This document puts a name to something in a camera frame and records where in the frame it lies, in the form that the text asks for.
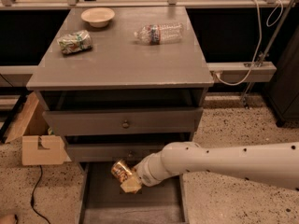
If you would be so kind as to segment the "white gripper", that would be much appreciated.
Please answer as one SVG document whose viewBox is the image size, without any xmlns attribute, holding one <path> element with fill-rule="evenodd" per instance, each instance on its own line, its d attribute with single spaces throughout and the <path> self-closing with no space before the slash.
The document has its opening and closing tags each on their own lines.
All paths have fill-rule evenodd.
<svg viewBox="0 0 299 224">
<path fill-rule="evenodd" d="M 160 152 L 145 157 L 135 166 L 135 171 L 142 183 L 134 176 L 128 178 L 121 184 L 121 188 L 126 193 L 137 193 L 142 188 L 142 184 L 153 187 L 170 177 L 170 173 L 164 167 Z"/>
</svg>

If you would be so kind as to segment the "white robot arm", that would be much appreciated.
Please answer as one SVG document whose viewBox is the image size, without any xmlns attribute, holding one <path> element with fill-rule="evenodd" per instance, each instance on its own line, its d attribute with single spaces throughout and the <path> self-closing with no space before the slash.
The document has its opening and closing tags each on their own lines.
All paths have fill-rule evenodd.
<svg viewBox="0 0 299 224">
<path fill-rule="evenodd" d="M 210 172 L 285 189 L 299 189 L 299 146 L 296 143 L 248 147 L 203 148 L 174 142 L 144 158 L 133 175 L 121 177 L 121 188 L 136 192 L 177 175 Z"/>
</svg>

